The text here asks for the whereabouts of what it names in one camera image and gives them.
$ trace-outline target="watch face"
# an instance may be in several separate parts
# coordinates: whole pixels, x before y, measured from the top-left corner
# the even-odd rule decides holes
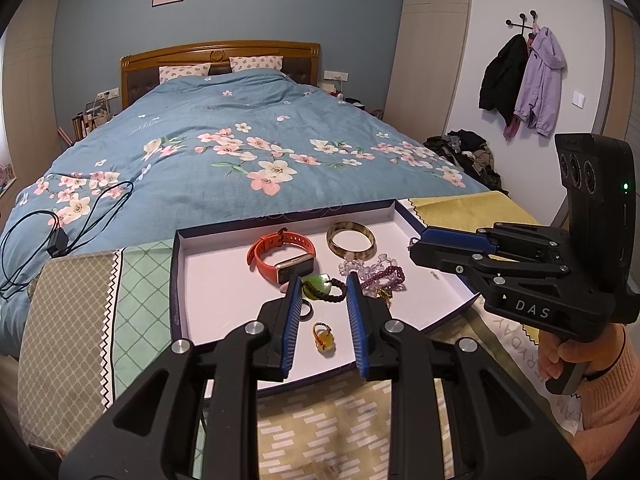
[[[278,283],[288,283],[294,274],[306,276],[314,271],[315,258],[312,254],[303,254],[276,265]]]

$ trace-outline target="camera lens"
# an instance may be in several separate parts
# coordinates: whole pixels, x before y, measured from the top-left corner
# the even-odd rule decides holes
[[[560,171],[562,171],[562,176],[567,178],[569,176],[569,166],[566,163],[566,157],[564,153],[560,155]]]
[[[596,191],[596,174],[588,160],[584,163],[584,185],[589,193]]]
[[[574,181],[574,186],[580,187],[582,175],[580,174],[580,164],[578,164],[578,159],[575,158],[575,155],[569,158],[569,166],[571,166],[571,180]]]

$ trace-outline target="blue wall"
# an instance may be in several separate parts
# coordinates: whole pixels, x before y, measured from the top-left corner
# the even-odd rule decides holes
[[[402,0],[184,0],[160,7],[151,0],[60,0],[52,67],[58,124],[70,128],[86,102],[120,86],[123,56],[209,40],[320,43],[321,69],[349,73],[345,94],[383,107],[401,11]]]

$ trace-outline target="metal screw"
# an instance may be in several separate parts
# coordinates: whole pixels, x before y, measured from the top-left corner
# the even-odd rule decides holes
[[[468,352],[469,354],[478,350],[478,343],[475,339],[471,339],[470,337],[462,338],[458,341],[458,346],[463,352]]]
[[[397,334],[398,332],[402,332],[402,330],[404,330],[404,324],[400,320],[392,319],[391,321],[387,321],[385,323],[385,330],[387,332],[391,332],[392,334]]]
[[[174,341],[171,345],[171,351],[174,354],[184,354],[188,352],[191,348],[191,343],[189,343],[186,339],[178,339],[178,341]]]
[[[251,321],[244,326],[244,331],[251,335],[259,334],[264,330],[264,325],[260,321]]]

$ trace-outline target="coat rack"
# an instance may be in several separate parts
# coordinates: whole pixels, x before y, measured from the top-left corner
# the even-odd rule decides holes
[[[535,10],[532,10],[530,12],[530,14],[532,15],[533,21],[535,22],[537,20],[537,18],[538,18],[538,14],[536,13]],[[527,25],[525,25],[525,22],[527,21],[527,16],[526,16],[526,14],[524,12],[520,13],[520,19],[522,20],[522,25],[518,25],[516,23],[513,23],[511,20],[507,20],[506,23],[507,23],[507,25],[509,25],[509,27],[513,27],[513,26],[521,27],[522,28],[522,35],[524,36],[524,29],[528,28],[530,30],[533,30],[533,27],[527,27]]]

